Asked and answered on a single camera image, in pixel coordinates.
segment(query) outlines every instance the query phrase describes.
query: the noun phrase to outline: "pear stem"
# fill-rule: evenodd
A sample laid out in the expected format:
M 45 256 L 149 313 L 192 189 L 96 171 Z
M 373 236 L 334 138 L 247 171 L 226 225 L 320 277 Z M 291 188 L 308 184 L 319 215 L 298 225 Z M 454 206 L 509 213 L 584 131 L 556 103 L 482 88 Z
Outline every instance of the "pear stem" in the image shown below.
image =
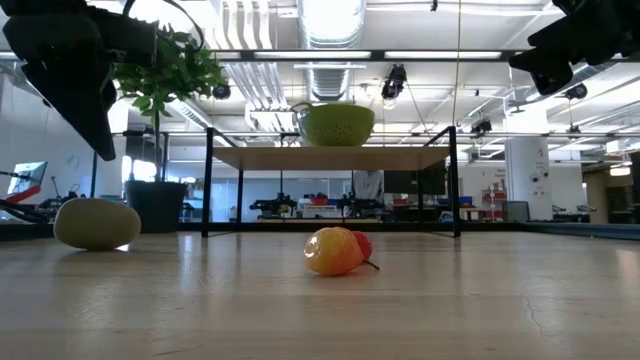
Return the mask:
M 365 263 L 365 264 L 367 264 L 367 265 L 370 265 L 370 266 L 372 266 L 374 269 L 376 269 L 376 270 L 380 271 L 380 267 L 379 267 L 378 265 L 376 265 L 376 264 L 372 263 L 372 262 L 371 262 L 371 261 L 369 261 L 369 260 L 364 260 L 364 261 L 363 261 L 363 263 Z

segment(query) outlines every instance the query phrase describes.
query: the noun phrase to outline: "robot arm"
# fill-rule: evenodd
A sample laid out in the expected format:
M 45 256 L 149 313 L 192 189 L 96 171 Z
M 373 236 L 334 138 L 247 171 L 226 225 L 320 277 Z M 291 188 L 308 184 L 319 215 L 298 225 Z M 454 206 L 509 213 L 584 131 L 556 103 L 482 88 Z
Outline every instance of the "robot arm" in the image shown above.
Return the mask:
M 157 24 L 84 0 L 0 0 L 3 28 L 33 87 L 104 160 L 115 151 L 107 113 L 116 101 L 114 62 L 151 66 Z
M 527 71 L 541 95 L 565 88 L 569 64 L 600 65 L 640 50 L 640 9 L 633 0 L 553 0 L 566 16 L 528 38 L 534 48 L 509 59 Z

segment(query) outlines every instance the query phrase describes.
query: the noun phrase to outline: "security camera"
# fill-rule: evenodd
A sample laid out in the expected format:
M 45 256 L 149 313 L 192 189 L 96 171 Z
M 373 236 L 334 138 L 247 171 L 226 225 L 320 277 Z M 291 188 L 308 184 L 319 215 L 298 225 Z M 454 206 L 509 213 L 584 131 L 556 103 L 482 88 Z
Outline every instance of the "security camera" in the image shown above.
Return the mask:
M 212 95 L 218 100 L 226 100 L 231 96 L 231 87 L 221 84 L 213 88 Z
M 584 84 L 578 84 L 574 87 L 572 87 L 571 89 L 565 91 L 565 93 L 563 94 L 563 97 L 566 97 L 569 100 L 573 100 L 573 99 L 584 99 L 585 97 L 587 97 L 587 94 L 589 93 L 587 87 Z
M 407 71 L 402 64 L 393 64 L 393 69 L 382 87 L 382 99 L 393 100 L 400 96 L 407 81 Z
M 485 118 L 482 119 L 471 126 L 471 132 L 474 134 L 486 134 L 493 130 L 493 126 L 491 125 L 491 120 Z

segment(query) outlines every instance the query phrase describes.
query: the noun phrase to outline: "green bowl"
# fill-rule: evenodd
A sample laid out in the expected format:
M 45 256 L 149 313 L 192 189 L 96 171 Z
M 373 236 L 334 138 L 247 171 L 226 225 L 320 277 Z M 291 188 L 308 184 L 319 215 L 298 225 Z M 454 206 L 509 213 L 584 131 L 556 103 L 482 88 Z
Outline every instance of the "green bowl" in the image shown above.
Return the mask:
M 314 146 L 362 146 L 375 122 L 373 111 L 357 105 L 300 103 L 292 109 L 298 114 L 300 136 Z

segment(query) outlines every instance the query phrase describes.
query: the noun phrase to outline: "wooden shelf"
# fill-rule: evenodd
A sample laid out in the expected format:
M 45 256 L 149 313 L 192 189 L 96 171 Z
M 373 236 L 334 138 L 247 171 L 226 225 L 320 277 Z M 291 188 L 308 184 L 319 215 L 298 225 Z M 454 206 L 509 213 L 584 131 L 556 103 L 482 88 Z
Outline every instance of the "wooden shelf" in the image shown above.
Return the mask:
M 422 170 L 449 156 L 445 147 L 215 148 L 213 156 L 238 170 Z

